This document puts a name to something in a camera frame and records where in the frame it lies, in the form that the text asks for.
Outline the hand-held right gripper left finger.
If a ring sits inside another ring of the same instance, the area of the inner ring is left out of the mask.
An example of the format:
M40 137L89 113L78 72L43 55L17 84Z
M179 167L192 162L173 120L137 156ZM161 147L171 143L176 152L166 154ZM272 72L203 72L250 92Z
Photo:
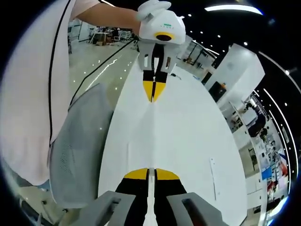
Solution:
M149 169L127 173L115 191L95 200L96 226L142 226L148 209Z

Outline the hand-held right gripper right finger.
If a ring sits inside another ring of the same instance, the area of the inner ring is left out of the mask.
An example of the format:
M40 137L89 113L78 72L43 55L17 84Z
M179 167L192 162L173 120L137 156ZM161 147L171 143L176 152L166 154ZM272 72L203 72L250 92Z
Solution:
M222 213L195 192L188 193L173 172L155 169L154 213L159 226L225 226Z

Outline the person's left hand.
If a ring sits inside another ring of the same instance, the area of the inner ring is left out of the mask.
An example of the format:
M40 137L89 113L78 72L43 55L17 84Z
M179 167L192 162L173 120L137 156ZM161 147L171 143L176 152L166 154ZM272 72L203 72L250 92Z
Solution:
M171 5L171 2L168 1L148 0L138 7L136 18L142 21L149 15L155 17L164 10L169 9Z

